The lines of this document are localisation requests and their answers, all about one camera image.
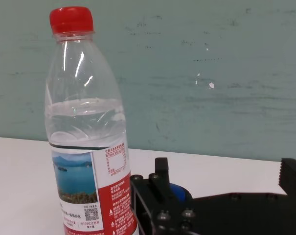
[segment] red bottle cap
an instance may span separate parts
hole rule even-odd
[[[73,32],[93,32],[91,11],[83,6],[57,8],[50,13],[53,34]]]

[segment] blue component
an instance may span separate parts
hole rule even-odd
[[[185,191],[183,190],[182,187],[172,184],[172,183],[170,184],[170,187],[171,187],[171,190],[173,191],[173,193],[178,198],[178,200],[180,200],[181,202],[184,202],[186,200],[186,194],[185,194]]]

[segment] bottle neck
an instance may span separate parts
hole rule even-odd
[[[79,32],[79,33],[59,33],[55,34],[54,37],[57,43],[64,41],[92,41],[92,35],[94,32]]]

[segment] black metal bracket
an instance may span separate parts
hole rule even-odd
[[[282,160],[279,185],[287,195],[228,193],[182,202],[171,190],[167,158],[157,158],[148,179],[131,176],[131,206],[142,235],[296,235],[296,160]]]

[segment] blue lake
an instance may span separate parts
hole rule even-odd
[[[93,193],[95,182],[92,167],[66,167],[67,171],[58,170],[54,167],[58,189],[65,193]]]

